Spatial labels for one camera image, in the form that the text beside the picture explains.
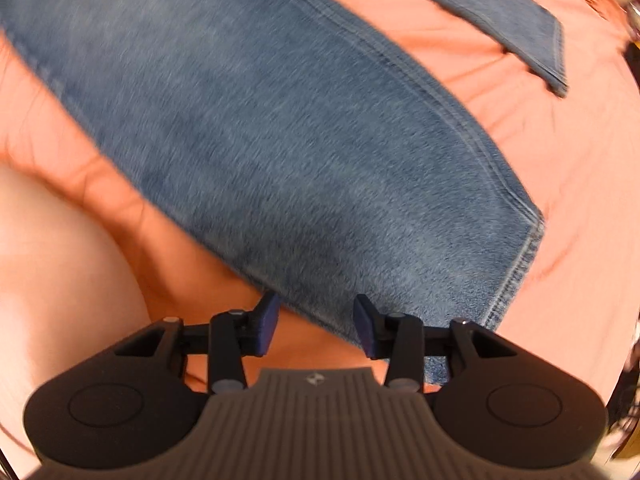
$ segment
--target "denim jeans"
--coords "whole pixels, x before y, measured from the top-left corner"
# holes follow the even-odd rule
[[[365,293],[435,326],[500,323],[542,215],[465,107],[333,0],[0,0],[0,16],[146,199],[308,319],[355,342]]]

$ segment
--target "orange bed sheet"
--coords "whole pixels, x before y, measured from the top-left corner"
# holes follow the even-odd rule
[[[612,0],[536,0],[561,21],[561,100],[511,54],[430,0],[337,0],[401,45],[484,126],[546,218],[534,265],[498,332],[608,399],[640,306],[640,96]],[[258,292],[147,203],[0,35],[0,162],[104,225],[153,319],[206,322]],[[284,311],[261,367],[369,366],[357,348]],[[384,372],[374,364],[376,374]],[[190,362],[204,378],[204,363]]]

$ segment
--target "logo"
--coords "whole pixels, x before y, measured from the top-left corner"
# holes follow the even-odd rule
[[[311,375],[307,376],[305,381],[309,384],[311,384],[312,386],[320,386],[320,384],[324,383],[325,380],[325,376],[322,374],[319,374],[318,372],[312,373]]]

